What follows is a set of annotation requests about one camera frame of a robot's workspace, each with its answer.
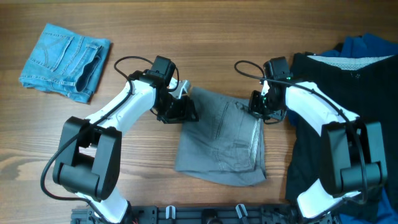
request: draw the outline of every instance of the blue fabric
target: blue fabric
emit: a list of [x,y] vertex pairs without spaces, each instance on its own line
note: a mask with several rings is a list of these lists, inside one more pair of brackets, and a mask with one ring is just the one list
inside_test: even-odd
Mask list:
[[329,50],[320,54],[324,57],[383,57],[398,54],[398,44],[386,41],[373,34],[365,34],[362,37],[346,37],[343,49]]
[[[382,200],[379,202],[379,210],[377,211],[377,222],[378,224],[398,223],[398,214],[391,207],[390,202],[386,194],[386,190],[382,190]],[[365,220],[359,220],[355,217],[340,214],[340,219],[343,224],[370,224]]]
[[95,92],[111,42],[47,24],[22,70],[26,88],[87,103]]

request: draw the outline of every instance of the gray cloth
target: gray cloth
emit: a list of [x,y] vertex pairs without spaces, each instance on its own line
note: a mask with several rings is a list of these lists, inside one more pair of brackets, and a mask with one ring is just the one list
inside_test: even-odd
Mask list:
[[193,88],[199,122],[182,125],[175,170],[219,184],[248,186],[266,179],[262,120],[249,100]]

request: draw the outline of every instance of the black fabric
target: black fabric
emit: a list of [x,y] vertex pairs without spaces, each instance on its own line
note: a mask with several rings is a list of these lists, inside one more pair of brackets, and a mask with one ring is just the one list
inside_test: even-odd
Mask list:
[[[388,180],[386,191],[391,206],[398,211],[398,56],[349,71],[295,54],[294,77],[315,82],[319,89],[347,110],[362,118],[381,122]],[[298,121],[297,140],[287,171],[286,199],[295,202],[318,179],[320,137],[303,118]],[[371,190],[366,205],[348,203],[338,209],[347,215],[375,222],[381,189]]]

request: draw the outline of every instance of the blue denim jeans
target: blue denim jeans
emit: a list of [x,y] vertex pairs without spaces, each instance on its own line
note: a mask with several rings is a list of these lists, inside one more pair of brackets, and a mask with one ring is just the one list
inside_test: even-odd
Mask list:
[[96,90],[111,42],[47,24],[22,70],[26,88],[87,103]]

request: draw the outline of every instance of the wooden table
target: wooden table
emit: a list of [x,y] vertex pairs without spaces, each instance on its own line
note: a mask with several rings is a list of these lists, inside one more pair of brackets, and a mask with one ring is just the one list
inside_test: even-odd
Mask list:
[[[286,56],[291,62],[295,52],[329,50],[347,35],[398,36],[397,1],[89,1],[0,4],[0,223],[68,223],[70,209],[82,205],[46,197],[39,178],[57,150],[64,122],[98,111],[121,91],[125,81],[112,65],[123,56],[153,60],[162,55],[194,86],[249,98],[261,86],[234,71],[237,60],[263,64]],[[47,22],[113,42],[98,91],[87,105],[25,89],[18,81]],[[148,65],[128,61],[121,68],[133,72]],[[146,113],[123,138],[118,187],[133,205],[284,201],[295,141],[287,121],[265,127],[267,181],[255,187],[229,187],[175,172],[180,130],[180,124],[164,125]],[[47,185],[57,195],[69,195],[51,175]]]

